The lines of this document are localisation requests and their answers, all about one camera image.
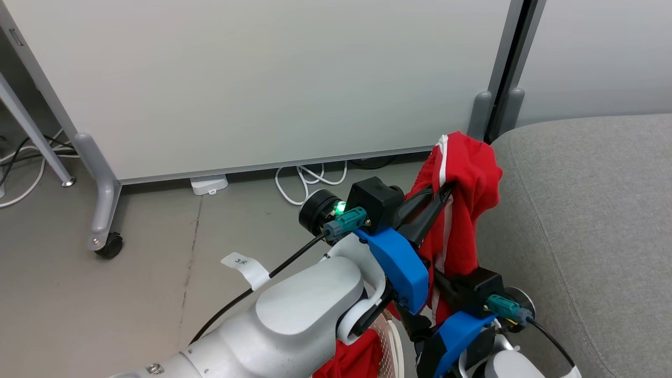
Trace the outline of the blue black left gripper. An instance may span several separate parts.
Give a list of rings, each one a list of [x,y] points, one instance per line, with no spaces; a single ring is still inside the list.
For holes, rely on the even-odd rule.
[[[396,303],[415,315],[429,297],[429,273],[417,251],[454,187],[454,181],[448,182],[434,192],[430,184],[405,201],[398,187],[353,187],[346,201],[322,189],[304,201],[299,223],[314,236],[326,233],[330,246],[353,234],[382,268]],[[434,287],[445,301],[460,299],[460,292],[438,269]]]

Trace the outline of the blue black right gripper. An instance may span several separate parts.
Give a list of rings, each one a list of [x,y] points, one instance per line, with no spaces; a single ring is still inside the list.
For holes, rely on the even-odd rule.
[[[433,333],[432,321],[394,304],[406,335],[417,345],[418,377],[535,377],[536,368],[509,342],[509,333],[527,327],[525,315],[536,315],[530,297],[516,287],[485,296],[472,315],[460,310]]]

